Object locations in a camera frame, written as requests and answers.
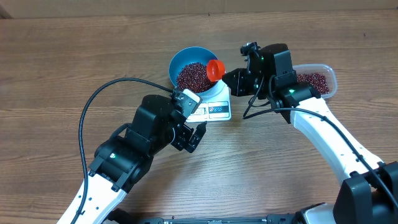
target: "bottle cap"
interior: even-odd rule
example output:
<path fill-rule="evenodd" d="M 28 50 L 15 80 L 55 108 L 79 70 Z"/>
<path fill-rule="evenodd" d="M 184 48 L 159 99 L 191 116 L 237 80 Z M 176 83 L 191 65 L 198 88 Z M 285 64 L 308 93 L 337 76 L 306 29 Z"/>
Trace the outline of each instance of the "bottle cap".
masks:
<path fill-rule="evenodd" d="M 206 68 L 207 77 L 210 81 L 216 82 L 222 79 L 225 74 L 225 66 L 220 60 L 210 60 Z"/>

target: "plastic tray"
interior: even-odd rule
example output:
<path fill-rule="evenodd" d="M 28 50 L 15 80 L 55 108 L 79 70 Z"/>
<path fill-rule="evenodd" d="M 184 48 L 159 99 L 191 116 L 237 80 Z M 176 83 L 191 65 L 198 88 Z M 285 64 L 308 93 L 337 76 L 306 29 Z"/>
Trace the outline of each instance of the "plastic tray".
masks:
<path fill-rule="evenodd" d="M 296 70 L 297 74 L 311 74 L 321 73 L 326 77 L 326 83 L 329 87 L 329 93 L 321 95 L 322 98 L 327 99 L 332 97 L 337 92 L 337 79 L 333 69 L 324 64 L 305 64 L 305 65 L 294 65 L 293 69 Z"/>

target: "digital scale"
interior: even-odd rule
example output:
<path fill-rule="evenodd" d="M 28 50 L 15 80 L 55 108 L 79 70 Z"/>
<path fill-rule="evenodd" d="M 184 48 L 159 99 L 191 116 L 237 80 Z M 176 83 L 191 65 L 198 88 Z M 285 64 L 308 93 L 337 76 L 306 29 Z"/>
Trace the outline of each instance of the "digital scale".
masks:
<path fill-rule="evenodd" d="M 198 93 L 202 98 L 202 103 L 198 109 L 192 113 L 188 123 L 204 121 L 227 121 L 231 119 L 231 102 L 229 100 L 229 88 L 222 80 L 209 90 Z"/>

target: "wood grain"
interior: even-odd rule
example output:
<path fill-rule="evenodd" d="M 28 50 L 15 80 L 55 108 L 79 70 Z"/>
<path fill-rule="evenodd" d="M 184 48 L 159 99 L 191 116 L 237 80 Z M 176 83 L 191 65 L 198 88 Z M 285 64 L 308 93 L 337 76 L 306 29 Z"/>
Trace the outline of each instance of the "wood grain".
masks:
<path fill-rule="evenodd" d="M 239 47 L 252 40 L 288 44 L 294 64 L 329 64 L 336 117 L 386 162 L 398 158 L 398 11 L 1 20 L 0 34 L 0 223 L 55 223 L 82 181 L 77 128 L 89 96 L 119 77 L 171 87 L 171 58 L 193 45 L 227 70 L 244 66 Z M 88 162 L 147 94 L 165 93 L 119 83 L 98 95 L 85 119 Z M 161 151 L 119 207 L 187 218 L 333 203 L 339 186 L 317 150 L 278 114 L 243 121 L 248 99 L 232 97 L 232 120 L 208 124 L 193 154 Z"/>
<path fill-rule="evenodd" d="M 396 9 L 396 0 L 0 0 L 15 19 Z"/>

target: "black cable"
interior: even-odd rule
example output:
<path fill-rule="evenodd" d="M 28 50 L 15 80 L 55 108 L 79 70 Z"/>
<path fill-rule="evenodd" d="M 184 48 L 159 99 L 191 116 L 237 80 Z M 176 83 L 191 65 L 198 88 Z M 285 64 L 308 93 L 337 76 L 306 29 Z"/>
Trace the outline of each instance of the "black cable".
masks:
<path fill-rule="evenodd" d="M 116 130 L 114 130 L 114 132 L 111 134 L 111 137 L 109 137 L 109 139 L 116 138 L 116 136 L 118 136 L 120 133 L 122 133 L 122 131 L 124 131 L 129 126 L 130 126 L 130 123 L 122 124 Z"/>
<path fill-rule="evenodd" d="M 260 59 L 260 55 L 257 53 L 257 51 L 256 50 L 253 50 L 253 52 L 256 54 L 256 56 L 257 56 L 257 58 L 259 58 Z"/>
<path fill-rule="evenodd" d="M 244 117 L 243 119 L 249 119 L 254 116 L 260 115 L 260 114 L 265 114 L 265 113 L 270 113 L 270 112 L 275 112 L 275 111 L 299 111 L 303 113 L 308 113 L 310 115 L 314 115 L 318 118 L 321 118 L 321 121 L 326 121 L 330 126 L 332 126 L 337 133 L 343 138 L 343 140 L 347 143 L 348 147 L 352 150 L 352 152 L 355 154 L 355 156 L 362 162 L 362 164 L 368 169 L 368 171 L 371 173 L 371 175 L 377 180 L 379 183 L 379 186 L 383 189 L 384 193 L 387 194 L 387 197 L 391 200 L 392 204 L 398 209 L 398 202 L 394 198 L 393 194 L 390 192 L 388 187 L 385 185 L 385 183 L 380 179 L 380 177 L 375 173 L 375 171 L 372 169 L 372 167 L 363 159 L 363 157 L 360 155 L 360 153 L 355 149 L 355 147 L 351 144 L 351 142 L 348 140 L 348 138 L 345 136 L 345 134 L 338 128 L 338 126 L 330 121 L 326 116 L 320 115 L 316 112 L 310 111 L 310 110 L 305 110 L 301 108 L 276 108 L 276 109 L 269 109 L 269 110 L 264 110 L 260 111 L 254 114 L 250 114 L 247 117 Z"/>
<path fill-rule="evenodd" d="M 259 89 L 257 90 L 256 94 L 254 95 L 253 100 L 252 100 L 252 101 L 249 101 L 249 102 L 250 102 L 250 103 L 249 103 L 249 106 L 246 108 L 246 111 L 243 113 L 243 118 L 246 117 L 247 113 L 248 113 L 249 110 L 250 110 L 250 107 L 251 107 L 251 106 L 253 105 L 253 103 L 255 102 L 255 100 L 256 100 L 258 94 L 260 93 L 260 90 L 262 89 L 263 84 L 264 84 L 264 77 L 262 77 L 262 79 L 261 79 L 261 83 L 260 83 Z"/>
<path fill-rule="evenodd" d="M 252 96 L 251 98 L 250 98 L 250 100 L 248 101 L 248 105 L 250 105 L 251 104 L 251 101 L 254 99 L 254 96 Z M 267 103 L 263 103 L 263 104 L 261 104 L 261 105 L 251 105 L 252 107 L 262 107 L 262 106 L 267 106 L 267 105 L 269 105 L 269 104 L 271 104 L 271 102 L 270 101 L 267 101 Z"/>
<path fill-rule="evenodd" d="M 91 102 L 94 100 L 95 96 L 100 93 L 100 91 L 102 91 L 103 89 L 105 89 L 106 87 L 118 83 L 118 82 L 122 82 L 122 81 L 134 81 L 134 82 L 141 82 L 141 83 L 145 83 L 157 88 L 160 88 L 161 90 L 165 90 L 169 93 L 172 93 L 173 90 L 166 88 L 164 86 L 158 85 L 156 83 L 152 83 L 146 80 L 142 80 L 139 78 L 118 78 L 115 80 L 112 80 L 110 82 L 105 83 L 103 86 L 99 87 L 90 97 L 90 99 L 88 99 L 85 107 L 83 108 L 83 111 L 81 112 L 81 116 L 80 116 L 80 122 L 79 122 L 79 148 L 80 148 L 80 156 L 81 156 L 81 164 L 83 166 L 83 175 L 84 175 L 84 189 L 83 189 L 83 196 L 81 198 L 81 202 L 80 202 L 80 206 L 79 209 L 76 211 L 76 215 L 73 218 L 71 224 L 75 224 L 77 218 L 79 217 L 81 210 L 83 209 L 85 202 L 86 202 L 86 198 L 87 198 L 87 191 L 88 191 L 88 174 L 87 174 L 87 165 L 86 165 L 86 158 L 85 158 L 85 150 L 83 147 L 83 122 L 85 119 L 85 115 L 87 112 L 87 109 L 89 107 L 89 105 L 91 104 Z"/>

